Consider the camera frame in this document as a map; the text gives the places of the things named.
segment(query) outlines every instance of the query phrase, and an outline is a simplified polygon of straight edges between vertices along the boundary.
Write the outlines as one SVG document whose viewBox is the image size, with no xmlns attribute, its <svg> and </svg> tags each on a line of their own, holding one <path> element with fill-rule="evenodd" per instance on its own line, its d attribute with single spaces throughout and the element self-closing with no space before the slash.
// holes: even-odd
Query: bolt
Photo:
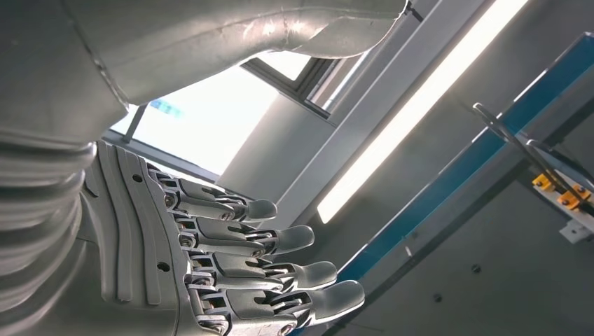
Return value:
<svg viewBox="0 0 594 336">
<path fill-rule="evenodd" d="M 472 265 L 471 270 L 474 274 L 481 273 L 482 271 L 481 266 L 479 264 Z"/>
<path fill-rule="evenodd" d="M 295 327 L 296 327 L 295 323 L 287 324 L 286 326 L 282 327 L 281 330 L 279 330 L 278 335 L 279 336 L 288 335 L 289 333 L 291 333 L 291 331 L 293 331 L 293 329 L 295 329 Z"/>
<path fill-rule="evenodd" d="M 173 198 L 173 196 L 171 196 L 171 195 L 165 196 L 165 206 L 167 208 L 172 207 L 174 203 L 175 203 L 175 199 Z"/>
</svg>

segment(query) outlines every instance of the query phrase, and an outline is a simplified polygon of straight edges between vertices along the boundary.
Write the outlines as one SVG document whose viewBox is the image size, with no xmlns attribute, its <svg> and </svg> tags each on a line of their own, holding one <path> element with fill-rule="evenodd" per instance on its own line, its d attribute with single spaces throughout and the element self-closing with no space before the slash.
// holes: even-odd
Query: metal rod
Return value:
<svg viewBox="0 0 594 336">
<path fill-rule="evenodd" d="M 563 179 L 554 168 L 552 168 L 540 154 L 533 149 L 531 146 L 524 146 L 515 135 L 513 135 L 509 129 L 491 114 L 483 105 L 476 103 L 472 106 L 472 111 L 475 112 L 489 127 L 489 130 L 494 132 L 497 136 L 503 138 L 506 142 L 514 145 L 518 148 L 525 157 L 533 164 L 536 168 L 541 170 L 542 174 L 555 186 L 559 191 L 569 191 L 574 197 L 576 197 L 580 204 L 583 204 L 584 200 L 580 194 L 574 190 L 565 179 Z"/>
<path fill-rule="evenodd" d="M 134 118 L 132 119 L 132 122 L 130 123 L 130 126 L 128 127 L 128 131 L 126 131 L 126 134 L 122 138 L 122 141 L 125 144 L 129 144 L 130 141 L 132 140 L 132 136 L 134 135 L 134 132 L 136 132 L 136 129 L 138 128 L 138 125 L 140 124 L 140 120 L 142 119 L 142 116 L 144 116 L 144 112 L 146 111 L 147 106 L 148 106 L 148 104 L 141 105 L 141 106 L 138 106 L 138 108 L 136 109 L 136 112 L 134 113 Z"/>
</svg>

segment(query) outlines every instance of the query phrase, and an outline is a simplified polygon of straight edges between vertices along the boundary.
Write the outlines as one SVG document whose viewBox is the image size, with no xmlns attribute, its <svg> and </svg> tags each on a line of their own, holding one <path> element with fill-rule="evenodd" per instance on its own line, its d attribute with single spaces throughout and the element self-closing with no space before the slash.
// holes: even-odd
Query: blue frame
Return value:
<svg viewBox="0 0 594 336">
<path fill-rule="evenodd" d="M 517 134 L 547 106 L 594 66 L 594 36 L 585 33 L 569 47 L 503 116 Z M 419 192 L 341 269 L 338 280 L 359 280 L 400 244 L 418 225 L 461 188 L 504 146 L 492 132 L 484 132 Z"/>
</svg>

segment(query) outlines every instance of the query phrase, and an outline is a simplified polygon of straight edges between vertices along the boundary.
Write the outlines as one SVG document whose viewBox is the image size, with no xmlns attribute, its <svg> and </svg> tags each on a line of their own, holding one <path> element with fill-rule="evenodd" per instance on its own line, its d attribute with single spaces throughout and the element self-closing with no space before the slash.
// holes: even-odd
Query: robotic hand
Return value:
<svg viewBox="0 0 594 336">
<path fill-rule="evenodd" d="M 238 223 L 273 218 L 272 202 L 246 201 L 154 167 L 148 173 L 160 184 L 177 223 L 179 244 L 191 265 L 184 280 L 203 328 L 220 335 L 287 335 L 364 303 L 356 281 L 334 284 L 337 270 L 331 262 L 300 266 L 257 258 L 314 242 L 308 226 L 257 230 Z"/>
<path fill-rule="evenodd" d="M 361 54 L 408 0 L 0 1 L 0 335 L 286 335 L 364 301 L 276 206 L 97 142 L 259 53 Z"/>
</svg>

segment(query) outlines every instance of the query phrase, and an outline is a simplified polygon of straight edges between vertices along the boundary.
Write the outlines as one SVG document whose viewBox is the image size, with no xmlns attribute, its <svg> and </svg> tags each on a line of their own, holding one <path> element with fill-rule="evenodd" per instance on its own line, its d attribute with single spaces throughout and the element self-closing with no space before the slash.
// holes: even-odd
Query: ceiling light fixture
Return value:
<svg viewBox="0 0 594 336">
<path fill-rule="evenodd" d="M 320 202 L 329 222 L 528 0 L 496 0 Z"/>
</svg>

